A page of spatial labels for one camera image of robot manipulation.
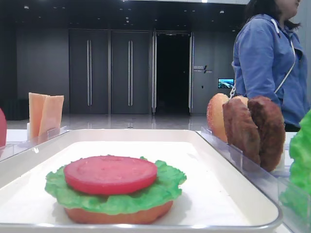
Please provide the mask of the brown meat patty front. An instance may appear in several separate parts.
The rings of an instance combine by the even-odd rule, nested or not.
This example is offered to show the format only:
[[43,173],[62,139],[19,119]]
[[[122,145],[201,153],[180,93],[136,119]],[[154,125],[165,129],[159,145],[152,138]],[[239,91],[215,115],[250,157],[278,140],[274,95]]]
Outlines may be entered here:
[[241,98],[232,98],[223,104],[223,117],[228,144],[240,149],[244,156],[259,165],[260,136],[246,104]]

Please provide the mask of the brown meat patty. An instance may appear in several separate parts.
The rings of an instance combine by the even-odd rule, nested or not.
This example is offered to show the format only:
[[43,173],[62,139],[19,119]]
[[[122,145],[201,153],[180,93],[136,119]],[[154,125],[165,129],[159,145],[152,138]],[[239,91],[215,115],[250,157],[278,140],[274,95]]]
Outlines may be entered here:
[[271,172],[281,160],[285,142],[285,125],[281,109],[264,96],[249,99],[247,106],[260,136],[260,166]]
[[241,98],[232,98],[223,104],[223,117],[228,144],[240,149],[244,156],[259,165],[260,136],[246,104]]

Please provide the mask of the green lettuce leaf on tray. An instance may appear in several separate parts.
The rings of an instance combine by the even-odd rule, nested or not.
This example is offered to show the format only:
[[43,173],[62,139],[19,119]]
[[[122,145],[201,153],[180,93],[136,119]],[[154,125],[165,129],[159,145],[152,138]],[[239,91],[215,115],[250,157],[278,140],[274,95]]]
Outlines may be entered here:
[[157,166],[157,177],[154,183],[130,194],[91,195],[74,190],[65,181],[65,166],[47,174],[45,191],[68,209],[81,208],[109,215],[148,210],[177,199],[182,194],[179,187],[187,179],[184,172],[164,161],[157,160],[154,164]]

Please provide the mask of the clear acrylic cheese rack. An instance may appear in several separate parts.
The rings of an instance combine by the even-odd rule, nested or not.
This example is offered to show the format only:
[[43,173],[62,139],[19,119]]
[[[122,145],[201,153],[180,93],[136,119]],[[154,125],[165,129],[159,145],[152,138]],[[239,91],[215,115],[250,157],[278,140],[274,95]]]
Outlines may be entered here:
[[68,131],[67,126],[61,127],[61,128],[53,128],[53,129],[49,129],[47,130],[45,133],[34,137],[34,138],[30,138],[30,124],[27,123],[27,141],[21,142],[19,144],[17,144],[18,147],[20,148],[32,148],[35,146],[38,146],[44,142],[49,141],[50,139],[53,139],[61,134],[64,134]]

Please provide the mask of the brown meat patty rear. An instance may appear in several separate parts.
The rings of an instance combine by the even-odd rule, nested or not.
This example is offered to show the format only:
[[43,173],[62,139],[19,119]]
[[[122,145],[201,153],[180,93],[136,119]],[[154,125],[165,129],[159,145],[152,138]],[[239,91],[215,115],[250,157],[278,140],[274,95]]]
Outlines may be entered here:
[[260,166],[271,172],[281,160],[285,142],[285,125],[281,109],[264,96],[249,99],[247,106],[260,136]]

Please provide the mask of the orange cheese slice rear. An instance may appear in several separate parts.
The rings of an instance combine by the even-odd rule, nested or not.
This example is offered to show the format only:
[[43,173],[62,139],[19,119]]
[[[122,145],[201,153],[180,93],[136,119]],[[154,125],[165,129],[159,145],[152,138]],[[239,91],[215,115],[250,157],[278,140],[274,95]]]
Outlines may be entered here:
[[44,94],[29,93],[30,138],[38,137],[43,105],[47,96]]

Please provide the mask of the green lettuce in rack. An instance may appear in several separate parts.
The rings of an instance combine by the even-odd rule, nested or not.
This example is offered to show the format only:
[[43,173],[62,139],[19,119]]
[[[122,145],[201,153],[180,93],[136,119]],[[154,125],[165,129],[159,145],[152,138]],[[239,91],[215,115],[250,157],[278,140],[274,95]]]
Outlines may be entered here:
[[290,140],[289,155],[294,160],[290,182],[311,195],[311,113],[300,121],[299,132]]

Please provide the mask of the sesame bun top in rack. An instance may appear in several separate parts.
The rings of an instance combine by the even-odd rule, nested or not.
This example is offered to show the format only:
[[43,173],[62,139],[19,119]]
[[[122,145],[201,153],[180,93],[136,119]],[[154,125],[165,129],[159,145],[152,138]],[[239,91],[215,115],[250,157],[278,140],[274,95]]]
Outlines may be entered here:
[[207,105],[207,124],[214,136],[227,143],[225,134],[223,104],[229,101],[227,95],[217,93],[214,95]]

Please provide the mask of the dark double door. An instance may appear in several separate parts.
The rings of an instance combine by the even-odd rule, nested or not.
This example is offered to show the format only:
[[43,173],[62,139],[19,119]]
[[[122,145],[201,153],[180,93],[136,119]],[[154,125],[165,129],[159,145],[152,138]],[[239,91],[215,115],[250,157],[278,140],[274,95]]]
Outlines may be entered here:
[[108,113],[108,33],[69,32],[70,112]]
[[112,32],[112,113],[149,113],[149,34]]

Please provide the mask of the plain bun slice in rack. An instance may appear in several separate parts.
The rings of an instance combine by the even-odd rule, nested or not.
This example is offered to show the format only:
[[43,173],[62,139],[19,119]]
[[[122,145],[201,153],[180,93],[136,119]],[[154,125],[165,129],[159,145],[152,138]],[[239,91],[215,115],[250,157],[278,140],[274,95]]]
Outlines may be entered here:
[[239,99],[239,100],[241,100],[242,101],[242,103],[246,106],[246,107],[248,107],[248,98],[247,97],[243,97],[243,96],[235,96],[233,99]]

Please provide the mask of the dark double door left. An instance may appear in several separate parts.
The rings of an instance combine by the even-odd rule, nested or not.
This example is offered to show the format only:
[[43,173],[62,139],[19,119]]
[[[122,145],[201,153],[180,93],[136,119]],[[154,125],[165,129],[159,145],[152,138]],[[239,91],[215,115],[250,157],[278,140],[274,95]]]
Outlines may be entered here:
[[108,33],[69,32],[70,112],[108,113]]

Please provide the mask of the bottom bun slice on tray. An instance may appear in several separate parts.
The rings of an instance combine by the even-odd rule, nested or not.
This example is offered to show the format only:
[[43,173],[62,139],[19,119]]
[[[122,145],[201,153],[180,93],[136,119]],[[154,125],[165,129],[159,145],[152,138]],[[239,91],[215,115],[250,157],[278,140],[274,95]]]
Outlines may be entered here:
[[167,214],[173,205],[173,201],[166,202],[148,210],[140,210],[131,214],[109,215],[83,210],[81,208],[64,208],[68,217],[83,224],[150,224]]

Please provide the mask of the white rectangular serving tray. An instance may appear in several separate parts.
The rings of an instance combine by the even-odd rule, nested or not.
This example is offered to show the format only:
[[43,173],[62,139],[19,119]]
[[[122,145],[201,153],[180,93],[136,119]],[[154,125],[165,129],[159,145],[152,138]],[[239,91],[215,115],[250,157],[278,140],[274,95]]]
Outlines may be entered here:
[[[194,131],[82,129],[13,150],[0,162],[3,233],[273,233],[282,223],[279,206]],[[46,175],[80,158],[107,154],[162,160],[180,169],[187,176],[182,195],[152,225],[71,222],[45,192]]]

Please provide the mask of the clear acrylic rack right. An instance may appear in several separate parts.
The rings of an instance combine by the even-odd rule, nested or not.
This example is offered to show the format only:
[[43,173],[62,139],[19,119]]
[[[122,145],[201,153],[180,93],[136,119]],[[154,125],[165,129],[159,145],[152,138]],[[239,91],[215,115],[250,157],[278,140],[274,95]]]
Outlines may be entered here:
[[264,170],[260,165],[255,164],[253,161],[244,156],[243,152],[233,145],[229,145],[222,141],[220,138],[216,137],[208,126],[201,128],[202,136],[217,149],[222,156],[228,159],[233,165],[243,173],[243,175],[249,177],[250,179],[259,180],[272,180],[273,178],[282,178],[285,180],[289,179],[290,172],[289,166],[285,165],[285,158],[288,155],[288,145],[284,145],[283,152],[281,154],[281,159],[273,169],[273,171],[268,172]]

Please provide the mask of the small wall display screen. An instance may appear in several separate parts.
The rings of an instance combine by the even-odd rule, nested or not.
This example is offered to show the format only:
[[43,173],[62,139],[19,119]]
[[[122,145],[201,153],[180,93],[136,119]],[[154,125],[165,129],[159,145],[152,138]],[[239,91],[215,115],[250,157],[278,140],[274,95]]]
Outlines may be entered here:
[[234,86],[234,79],[218,79],[219,89],[232,89]]

